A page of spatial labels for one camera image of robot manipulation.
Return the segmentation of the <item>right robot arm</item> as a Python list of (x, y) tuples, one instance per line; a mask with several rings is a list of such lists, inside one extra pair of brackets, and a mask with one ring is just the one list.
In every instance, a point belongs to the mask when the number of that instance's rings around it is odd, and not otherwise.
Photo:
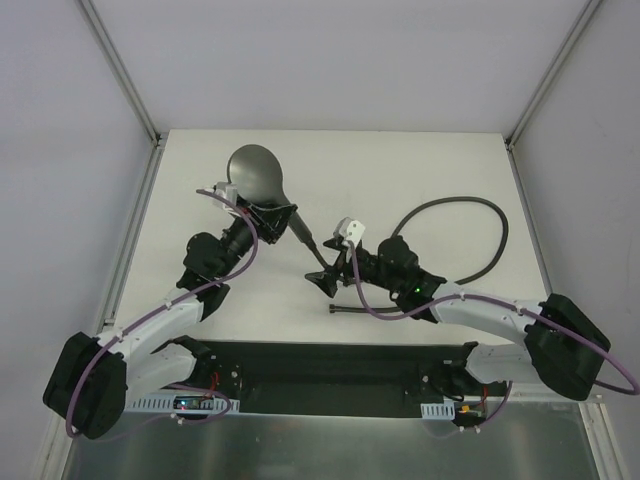
[(452, 387), (473, 394), (484, 384), (543, 384), (556, 394), (585, 400), (607, 359), (606, 336), (567, 297), (524, 301), (491, 297), (433, 275), (400, 236), (384, 240), (376, 253), (342, 239), (333, 265), (306, 274), (329, 297), (340, 284), (371, 284), (388, 292), (399, 318), (459, 325), (503, 339), (501, 345), (467, 344), (465, 361), (450, 369)]

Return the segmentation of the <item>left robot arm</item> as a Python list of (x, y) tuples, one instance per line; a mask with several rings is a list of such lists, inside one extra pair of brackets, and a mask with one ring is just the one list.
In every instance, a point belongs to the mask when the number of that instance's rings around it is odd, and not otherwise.
[(180, 334), (224, 302), (230, 280), (248, 270), (260, 243), (284, 234), (294, 204), (259, 206), (226, 201), (234, 220), (220, 237), (201, 232), (186, 245), (184, 272), (163, 301), (124, 328), (83, 332), (64, 344), (43, 393), (65, 421), (69, 437), (94, 440), (119, 420), (128, 403), (172, 383), (204, 387), (211, 377), (206, 349)]

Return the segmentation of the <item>grey shower head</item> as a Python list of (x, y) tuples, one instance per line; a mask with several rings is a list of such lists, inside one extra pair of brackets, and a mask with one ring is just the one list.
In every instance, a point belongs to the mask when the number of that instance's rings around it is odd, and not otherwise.
[[(238, 148), (227, 163), (227, 179), (237, 186), (238, 201), (246, 200), (260, 206), (295, 204), (284, 192), (283, 171), (278, 159), (264, 146), (247, 144)], [(295, 205), (296, 213), (291, 217), (287, 228), (309, 249), (323, 268), (328, 267), (311, 230), (298, 212), (298, 205)]]

